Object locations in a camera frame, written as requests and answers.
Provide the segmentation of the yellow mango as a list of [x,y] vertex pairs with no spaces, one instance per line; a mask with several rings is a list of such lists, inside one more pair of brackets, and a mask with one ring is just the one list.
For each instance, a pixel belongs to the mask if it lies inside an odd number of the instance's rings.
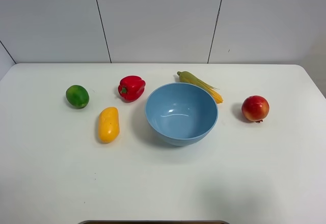
[[120,133],[119,113],[116,107],[104,109],[98,119],[98,137],[104,144],[114,141]]

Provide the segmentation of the red pomegranate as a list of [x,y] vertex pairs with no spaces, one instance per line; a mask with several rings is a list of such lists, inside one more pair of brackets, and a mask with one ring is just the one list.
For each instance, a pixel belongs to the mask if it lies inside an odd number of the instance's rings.
[[242,103],[241,111],[247,120],[260,123],[269,113],[269,103],[262,96],[250,96]]

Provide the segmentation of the blue plastic bowl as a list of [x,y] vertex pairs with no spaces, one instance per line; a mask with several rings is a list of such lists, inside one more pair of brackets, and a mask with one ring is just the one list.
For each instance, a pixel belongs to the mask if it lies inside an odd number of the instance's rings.
[[204,89],[175,82],[153,91],[145,117],[155,133],[173,146],[188,146],[203,139],[215,126],[219,109]]

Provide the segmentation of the corn cob with husk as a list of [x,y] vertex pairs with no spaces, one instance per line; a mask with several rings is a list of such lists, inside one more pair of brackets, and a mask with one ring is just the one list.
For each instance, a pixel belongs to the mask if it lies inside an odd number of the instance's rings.
[[196,76],[194,76],[188,71],[178,71],[177,75],[179,76],[180,82],[190,83],[204,89],[213,97],[216,104],[223,103],[222,96],[216,91],[217,88],[205,83],[204,81],[200,80],[199,78],[197,78]]

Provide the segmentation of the red bell pepper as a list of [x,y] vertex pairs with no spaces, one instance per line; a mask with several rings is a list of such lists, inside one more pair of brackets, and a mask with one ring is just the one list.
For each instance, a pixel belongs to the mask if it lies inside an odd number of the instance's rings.
[[139,76],[131,75],[120,80],[119,95],[126,102],[136,101],[143,94],[146,82]]

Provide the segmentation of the green lime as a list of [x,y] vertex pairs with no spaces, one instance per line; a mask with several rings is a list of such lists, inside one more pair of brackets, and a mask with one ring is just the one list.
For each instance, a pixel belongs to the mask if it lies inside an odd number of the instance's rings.
[[89,103],[87,90],[80,85],[72,85],[66,90],[67,101],[75,108],[84,108]]

